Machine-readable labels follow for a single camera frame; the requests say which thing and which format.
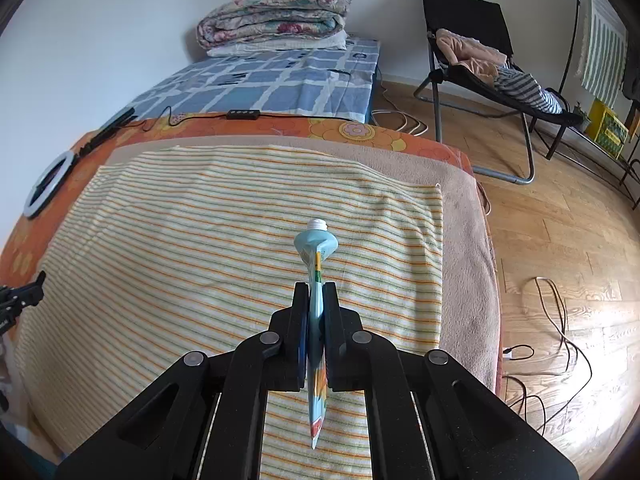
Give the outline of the light blue toothpaste tube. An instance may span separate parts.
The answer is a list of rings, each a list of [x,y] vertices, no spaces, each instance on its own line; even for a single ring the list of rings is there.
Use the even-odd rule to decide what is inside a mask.
[[[323,342],[322,263],[337,250],[338,240],[324,220],[312,219],[295,237],[294,246],[308,271],[307,392],[311,447],[316,448],[326,418],[329,389]]]

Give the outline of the orange floral bed sheet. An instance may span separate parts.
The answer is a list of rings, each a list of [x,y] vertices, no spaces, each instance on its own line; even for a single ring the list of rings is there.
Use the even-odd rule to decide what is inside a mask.
[[[168,119],[163,117],[154,127],[126,128],[106,141],[86,159],[78,162],[40,216],[34,220],[21,218],[17,221],[2,250],[1,283],[20,286],[34,274],[38,261],[67,211],[96,170],[106,164],[114,151],[122,151],[129,145],[142,151],[173,145],[186,146],[190,140],[198,145],[212,145],[216,141],[231,143],[252,136],[265,142],[272,136],[277,139],[319,140],[320,150],[325,153],[329,153],[337,143],[354,148],[358,155],[362,155],[366,148],[372,148],[375,157],[390,162],[394,169],[398,169],[400,163],[392,156],[383,155],[382,151],[438,160],[467,174],[473,173],[469,157],[457,148],[392,129],[347,120],[278,115],[229,122],[213,114],[191,114],[177,127],[171,127]]]

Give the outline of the beige fleece blanket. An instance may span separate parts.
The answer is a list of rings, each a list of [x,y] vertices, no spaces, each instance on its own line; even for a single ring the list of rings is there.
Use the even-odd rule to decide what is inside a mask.
[[[405,183],[440,185],[444,198],[444,307],[439,347],[491,391],[498,389],[500,304],[494,248],[477,182],[445,157],[366,148],[295,136],[206,136],[159,140],[115,150],[108,166],[173,146],[277,145],[361,162]]]

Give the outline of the striped yellow towel blanket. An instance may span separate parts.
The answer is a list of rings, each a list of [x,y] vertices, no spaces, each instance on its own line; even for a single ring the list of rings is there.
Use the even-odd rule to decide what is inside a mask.
[[[438,185],[278,146],[168,148],[101,168],[44,252],[43,298],[18,328],[18,371],[64,460],[185,354],[268,330],[308,282],[294,240],[312,219],[338,240],[322,278],[340,306],[400,351],[434,347]],[[311,447],[307,336],[308,324],[303,387],[268,392],[256,478],[375,479],[363,391],[328,382]]]

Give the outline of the yellow crate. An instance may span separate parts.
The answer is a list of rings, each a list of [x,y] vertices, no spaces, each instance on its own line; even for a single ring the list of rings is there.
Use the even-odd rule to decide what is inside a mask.
[[[594,100],[588,118],[586,137],[600,146],[612,159],[618,159],[628,139],[628,129],[616,114],[600,100]]]

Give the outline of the blue checkered bed sheet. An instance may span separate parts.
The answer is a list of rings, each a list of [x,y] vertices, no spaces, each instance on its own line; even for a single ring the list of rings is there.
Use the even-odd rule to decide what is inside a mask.
[[[129,104],[137,118],[260,110],[266,114],[369,119],[380,44],[350,37],[346,48],[215,56],[186,66]]]

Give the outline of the clothes on chair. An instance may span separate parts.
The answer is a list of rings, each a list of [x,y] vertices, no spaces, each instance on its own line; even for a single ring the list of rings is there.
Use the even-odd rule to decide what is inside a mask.
[[[562,113],[560,101],[544,90],[531,74],[511,67],[506,55],[499,50],[443,28],[436,32],[435,38],[449,66],[463,66],[483,84],[534,110]]]

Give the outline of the black folding chair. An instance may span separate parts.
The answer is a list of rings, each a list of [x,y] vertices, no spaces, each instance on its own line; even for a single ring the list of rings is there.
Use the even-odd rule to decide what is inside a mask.
[[[530,129],[542,120],[565,130],[576,127],[582,118],[572,112],[560,92],[544,88],[530,73],[513,62],[514,51],[501,6],[488,0],[422,0],[431,70],[414,92],[414,97],[430,102],[434,110],[435,138],[444,140],[444,105],[439,87],[448,82],[482,98],[504,106],[494,119],[516,115],[521,119],[528,175],[476,166],[481,176],[518,185],[535,180],[535,161]]]

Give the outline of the striped hanging towel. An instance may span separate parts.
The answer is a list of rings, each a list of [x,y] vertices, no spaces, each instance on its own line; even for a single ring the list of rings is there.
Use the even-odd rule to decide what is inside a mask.
[[[582,3],[585,21],[576,75],[582,88],[613,108],[623,85],[627,29],[608,0],[582,0]]]

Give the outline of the folded floral quilt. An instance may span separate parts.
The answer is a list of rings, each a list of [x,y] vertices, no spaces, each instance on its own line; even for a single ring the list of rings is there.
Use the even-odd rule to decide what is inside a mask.
[[[267,40],[320,40],[345,28],[352,0],[232,0],[198,22],[205,50]]]

